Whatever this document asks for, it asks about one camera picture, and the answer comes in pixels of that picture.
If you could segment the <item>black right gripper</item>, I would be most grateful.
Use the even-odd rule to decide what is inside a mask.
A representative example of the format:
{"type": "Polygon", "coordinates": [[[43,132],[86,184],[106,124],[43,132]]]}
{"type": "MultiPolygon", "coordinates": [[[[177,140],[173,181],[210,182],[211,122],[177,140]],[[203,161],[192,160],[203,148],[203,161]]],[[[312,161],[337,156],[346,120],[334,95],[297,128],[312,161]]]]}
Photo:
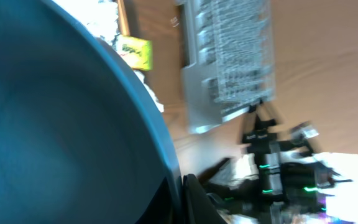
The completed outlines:
{"type": "Polygon", "coordinates": [[[251,104],[241,129],[241,144],[247,144],[246,153],[267,154],[269,142],[277,140],[277,133],[271,133],[269,128],[281,123],[280,113],[270,101],[260,99],[251,104]]]}

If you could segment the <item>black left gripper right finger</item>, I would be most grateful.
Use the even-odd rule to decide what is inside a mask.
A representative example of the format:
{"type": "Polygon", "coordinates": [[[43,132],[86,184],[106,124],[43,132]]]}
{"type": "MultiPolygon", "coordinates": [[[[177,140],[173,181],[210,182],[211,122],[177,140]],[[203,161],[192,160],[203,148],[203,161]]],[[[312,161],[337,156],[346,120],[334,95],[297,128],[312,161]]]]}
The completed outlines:
{"type": "Polygon", "coordinates": [[[183,209],[187,224],[227,224],[194,174],[183,177],[183,209]]]}

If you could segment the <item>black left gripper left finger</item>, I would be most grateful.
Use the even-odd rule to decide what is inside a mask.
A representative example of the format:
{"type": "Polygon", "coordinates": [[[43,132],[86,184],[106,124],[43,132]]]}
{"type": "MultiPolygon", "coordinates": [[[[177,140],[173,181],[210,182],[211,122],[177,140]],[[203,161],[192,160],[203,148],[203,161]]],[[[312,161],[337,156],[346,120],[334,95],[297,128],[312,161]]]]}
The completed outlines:
{"type": "Polygon", "coordinates": [[[172,224],[173,206],[166,179],[162,181],[144,214],[136,224],[172,224]]]}

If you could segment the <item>dark blue plate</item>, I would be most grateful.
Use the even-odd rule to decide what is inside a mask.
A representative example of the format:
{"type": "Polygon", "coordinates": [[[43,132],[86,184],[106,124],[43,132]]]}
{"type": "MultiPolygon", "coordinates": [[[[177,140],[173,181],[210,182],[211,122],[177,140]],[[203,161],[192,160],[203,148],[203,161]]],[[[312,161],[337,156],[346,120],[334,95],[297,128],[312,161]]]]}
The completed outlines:
{"type": "Polygon", "coordinates": [[[0,224],[126,224],[166,179],[172,139],[132,69],[53,1],[0,0],[0,224]]]}

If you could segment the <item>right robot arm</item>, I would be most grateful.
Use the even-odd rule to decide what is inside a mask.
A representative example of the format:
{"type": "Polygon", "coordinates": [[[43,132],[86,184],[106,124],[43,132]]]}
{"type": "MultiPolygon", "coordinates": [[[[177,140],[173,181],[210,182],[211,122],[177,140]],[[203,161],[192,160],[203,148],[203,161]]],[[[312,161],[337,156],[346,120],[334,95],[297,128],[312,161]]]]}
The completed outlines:
{"type": "Polygon", "coordinates": [[[341,183],[340,175],[316,158],[313,139],[317,130],[309,122],[290,130],[290,138],[280,140],[270,128],[279,124],[269,102],[250,105],[244,117],[241,143],[257,169],[253,178],[224,180],[218,172],[203,185],[215,206],[231,211],[235,201],[243,201],[246,212],[266,213],[271,221],[283,220],[283,213],[324,213],[320,191],[341,183]]]}

